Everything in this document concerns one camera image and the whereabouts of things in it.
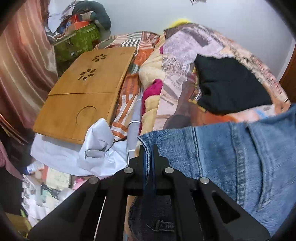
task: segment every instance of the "striped fabric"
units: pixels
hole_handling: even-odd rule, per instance
[[[110,36],[99,43],[94,49],[113,47],[137,47],[134,60],[126,73],[118,100],[118,107],[111,130],[115,141],[127,136],[128,124],[131,121],[132,109],[139,94],[139,69],[154,50],[159,35],[151,32],[137,32],[124,35]]]

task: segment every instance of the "silver bolt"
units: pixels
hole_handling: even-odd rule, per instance
[[[90,184],[96,184],[98,182],[98,179],[96,178],[96,177],[91,177],[90,179],[89,179],[89,183]]]
[[[127,174],[130,174],[133,172],[133,169],[131,167],[127,167],[124,169],[124,172],[127,173]]]
[[[171,167],[167,167],[167,168],[165,168],[165,172],[168,173],[168,174],[171,174],[171,173],[174,172],[174,169],[171,168]]]
[[[210,182],[210,180],[207,177],[201,177],[200,182],[203,184],[208,184]]]

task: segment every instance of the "denim fabric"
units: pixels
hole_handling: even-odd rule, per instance
[[[292,105],[254,123],[153,131],[139,139],[147,160],[157,144],[171,167],[188,177],[209,177],[273,235],[296,202],[295,114]],[[149,180],[130,209],[132,233],[137,240],[174,240],[170,198],[155,196]]]

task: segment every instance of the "white wall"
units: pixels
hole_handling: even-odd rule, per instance
[[[237,41],[279,78],[295,45],[288,27],[266,0],[207,0],[194,5],[189,0],[96,1],[110,16],[111,34],[142,30],[161,34],[178,18],[188,18]]]

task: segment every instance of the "pink cloth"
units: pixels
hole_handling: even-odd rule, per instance
[[[9,161],[5,147],[3,146],[2,142],[0,141],[0,167],[4,167],[4,166],[5,166],[6,170],[11,175],[15,176],[18,179],[23,180],[23,176],[14,167],[14,165],[12,165],[11,162]]]
[[[146,112],[146,107],[145,107],[145,101],[148,97],[152,96],[152,95],[160,95],[161,89],[163,87],[163,82],[161,79],[155,79],[152,83],[152,85],[150,85],[143,93],[142,96],[142,109],[141,109],[141,119],[143,114],[145,114]],[[140,128],[139,128],[139,134],[141,133],[142,130],[142,122],[140,123]]]

